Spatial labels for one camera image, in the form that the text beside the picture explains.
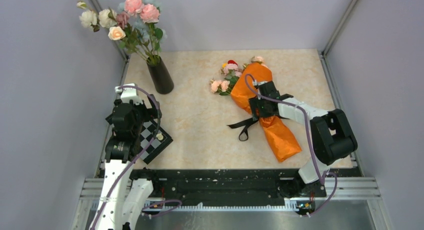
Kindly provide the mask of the orange paper bouquet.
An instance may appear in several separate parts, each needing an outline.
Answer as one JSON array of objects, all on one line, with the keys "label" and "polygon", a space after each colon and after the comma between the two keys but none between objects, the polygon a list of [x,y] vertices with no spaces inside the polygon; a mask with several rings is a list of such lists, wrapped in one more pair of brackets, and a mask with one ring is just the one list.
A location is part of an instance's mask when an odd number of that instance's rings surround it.
[{"label": "orange paper bouquet", "polygon": [[[220,96],[230,96],[238,107],[249,114],[251,113],[249,99],[256,95],[245,83],[245,75],[251,74],[258,81],[273,79],[272,71],[264,64],[264,59],[260,56],[254,56],[250,63],[243,66],[223,63],[220,73],[224,75],[224,79],[210,80],[210,91]],[[278,116],[260,118],[258,123],[264,131],[269,147],[280,163],[302,151],[294,134]]]}]

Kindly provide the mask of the black ribbon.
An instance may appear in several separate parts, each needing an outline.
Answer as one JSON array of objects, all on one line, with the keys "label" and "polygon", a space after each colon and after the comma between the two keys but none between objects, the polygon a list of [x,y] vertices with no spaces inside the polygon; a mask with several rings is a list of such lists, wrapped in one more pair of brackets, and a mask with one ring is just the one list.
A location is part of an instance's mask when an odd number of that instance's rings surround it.
[{"label": "black ribbon", "polygon": [[242,128],[241,132],[238,135],[238,140],[240,142],[245,142],[245,141],[247,141],[249,139],[249,128],[251,126],[253,126],[254,124],[256,124],[258,121],[259,121],[258,118],[251,117],[251,118],[242,120],[240,122],[236,122],[236,123],[233,123],[233,124],[228,124],[227,126],[230,129]]}]

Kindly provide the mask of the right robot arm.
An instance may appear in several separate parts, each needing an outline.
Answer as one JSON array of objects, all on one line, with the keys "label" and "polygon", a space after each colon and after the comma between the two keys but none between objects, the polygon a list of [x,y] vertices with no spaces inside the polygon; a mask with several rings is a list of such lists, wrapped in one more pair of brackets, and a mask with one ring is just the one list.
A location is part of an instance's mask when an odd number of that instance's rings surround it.
[{"label": "right robot arm", "polygon": [[304,125],[311,154],[310,160],[298,170],[293,190],[307,196],[313,182],[324,180],[331,166],[357,150],[358,143],[345,112],[310,106],[290,94],[281,95],[273,81],[253,80],[249,99],[254,120],[279,117]]}]

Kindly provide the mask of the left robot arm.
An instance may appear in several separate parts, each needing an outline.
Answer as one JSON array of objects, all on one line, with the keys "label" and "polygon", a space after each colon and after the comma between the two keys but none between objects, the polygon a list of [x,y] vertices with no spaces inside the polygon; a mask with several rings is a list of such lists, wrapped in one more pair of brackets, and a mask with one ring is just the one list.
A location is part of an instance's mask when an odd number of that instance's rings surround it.
[{"label": "left robot arm", "polygon": [[161,134],[160,103],[152,94],[147,97],[150,108],[136,93],[121,93],[105,119],[112,133],[105,146],[104,179],[91,230],[134,229],[147,198],[160,192],[159,181],[149,177],[134,180],[126,195],[135,162]]}]

